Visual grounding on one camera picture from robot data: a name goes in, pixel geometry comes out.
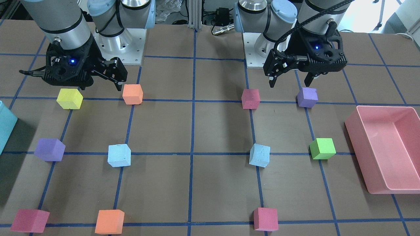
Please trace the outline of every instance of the orange cube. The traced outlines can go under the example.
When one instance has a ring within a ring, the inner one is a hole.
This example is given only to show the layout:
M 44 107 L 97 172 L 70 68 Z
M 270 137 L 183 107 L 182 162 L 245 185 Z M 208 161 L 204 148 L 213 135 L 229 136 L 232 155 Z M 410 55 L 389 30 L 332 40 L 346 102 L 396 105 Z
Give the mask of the orange cube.
M 140 84 L 125 84 L 123 99 L 127 105 L 141 104 L 143 101 L 143 90 Z
M 122 210 L 99 210 L 95 233 L 121 234 L 123 232 L 124 212 Z

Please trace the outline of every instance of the teal bin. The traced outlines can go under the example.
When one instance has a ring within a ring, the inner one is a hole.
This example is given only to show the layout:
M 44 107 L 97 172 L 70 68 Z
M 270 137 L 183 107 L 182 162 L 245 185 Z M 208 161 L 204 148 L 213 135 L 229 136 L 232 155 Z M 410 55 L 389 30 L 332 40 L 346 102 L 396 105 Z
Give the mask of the teal bin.
M 18 118 L 0 101 L 0 154 L 17 121 Z

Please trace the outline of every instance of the blue joint cap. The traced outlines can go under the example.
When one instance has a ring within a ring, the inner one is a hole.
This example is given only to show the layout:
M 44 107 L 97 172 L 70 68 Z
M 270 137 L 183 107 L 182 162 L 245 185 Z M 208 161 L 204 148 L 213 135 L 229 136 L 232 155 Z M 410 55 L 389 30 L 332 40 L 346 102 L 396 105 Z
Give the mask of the blue joint cap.
M 108 11 L 115 4 L 115 0 L 88 0 L 87 9 L 91 16 L 99 16 Z
M 240 33 L 244 33 L 244 28 L 242 27 L 241 15 L 239 14 L 238 4 L 234 5 L 234 26 L 235 30 Z
M 147 16 L 146 26 L 145 29 L 151 29 L 155 26 L 156 21 L 156 1 L 151 0 L 150 8 L 149 8 L 149 15 Z
M 297 9 L 288 0 L 273 0 L 271 9 L 280 19 L 289 24 L 293 24 L 297 17 Z

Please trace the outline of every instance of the magenta cube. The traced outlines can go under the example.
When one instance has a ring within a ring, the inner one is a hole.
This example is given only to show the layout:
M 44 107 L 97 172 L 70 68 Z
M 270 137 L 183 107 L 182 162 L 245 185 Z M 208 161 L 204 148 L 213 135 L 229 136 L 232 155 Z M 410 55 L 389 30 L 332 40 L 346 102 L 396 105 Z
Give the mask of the magenta cube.
M 34 155 L 44 161 L 61 161 L 65 148 L 58 139 L 39 139 Z
M 254 210 L 254 230 L 276 231 L 278 230 L 278 218 L 276 208 L 259 207 Z
M 50 213 L 47 211 L 19 209 L 13 220 L 12 227 L 10 227 L 10 231 L 43 233 L 49 215 Z
M 314 88 L 301 88 L 297 94 L 297 104 L 302 108 L 312 108 L 318 101 L 318 94 Z
M 244 89 L 241 99 L 243 109 L 257 109 L 261 102 L 260 92 L 258 89 Z

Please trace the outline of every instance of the light blue cube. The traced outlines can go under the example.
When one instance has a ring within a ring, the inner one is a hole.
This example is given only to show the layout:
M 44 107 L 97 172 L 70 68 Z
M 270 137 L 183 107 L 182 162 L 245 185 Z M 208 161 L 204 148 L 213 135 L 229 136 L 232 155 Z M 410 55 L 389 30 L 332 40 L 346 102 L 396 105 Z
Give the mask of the light blue cube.
M 0 154 L 17 121 L 18 118 L 0 101 Z
M 249 154 L 249 164 L 260 167 L 267 167 L 270 163 L 270 147 L 254 144 Z
M 131 149 L 127 144 L 109 145 L 108 163 L 112 167 L 131 165 Z

